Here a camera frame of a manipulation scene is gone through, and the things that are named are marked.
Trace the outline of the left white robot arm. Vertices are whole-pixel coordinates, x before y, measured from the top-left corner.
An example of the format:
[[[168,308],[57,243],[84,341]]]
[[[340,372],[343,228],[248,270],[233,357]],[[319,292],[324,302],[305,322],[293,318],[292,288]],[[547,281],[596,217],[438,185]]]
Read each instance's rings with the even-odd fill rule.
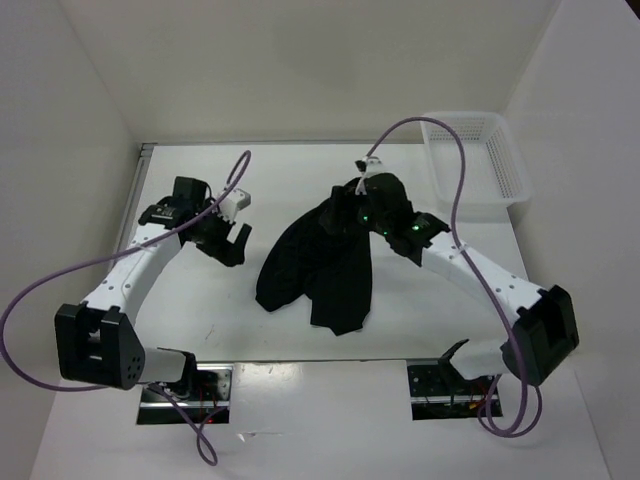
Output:
[[[176,178],[172,194],[140,216],[132,254],[117,261],[80,303],[59,308],[54,324],[64,379],[121,390],[158,383],[180,400],[196,394],[200,376],[195,355],[144,347],[135,324],[156,280],[185,244],[194,244],[226,267],[243,264],[251,226],[242,225],[235,241],[228,235],[251,196],[240,188],[217,197],[207,191],[204,181]]]

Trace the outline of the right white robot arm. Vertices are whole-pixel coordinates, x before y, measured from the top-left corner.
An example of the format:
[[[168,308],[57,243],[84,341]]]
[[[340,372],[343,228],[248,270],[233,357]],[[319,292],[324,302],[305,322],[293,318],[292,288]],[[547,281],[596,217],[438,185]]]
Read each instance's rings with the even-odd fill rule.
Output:
[[[464,391],[479,377],[506,373],[538,387],[579,344],[572,299],[565,289],[544,289],[522,279],[462,242],[451,224],[415,210],[404,185],[391,173],[333,187],[320,223],[331,234],[382,236],[397,255],[497,313],[505,339],[464,339],[439,358],[439,382],[450,393]]]

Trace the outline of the black shorts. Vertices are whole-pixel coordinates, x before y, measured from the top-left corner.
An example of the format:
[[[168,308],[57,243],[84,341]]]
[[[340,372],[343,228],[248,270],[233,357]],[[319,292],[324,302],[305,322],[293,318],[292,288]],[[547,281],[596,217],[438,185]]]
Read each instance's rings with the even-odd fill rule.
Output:
[[[261,267],[255,300],[277,311],[301,296],[311,301],[310,324],[341,336],[363,328],[372,299],[369,233],[327,233],[321,215],[327,198],[289,225]]]

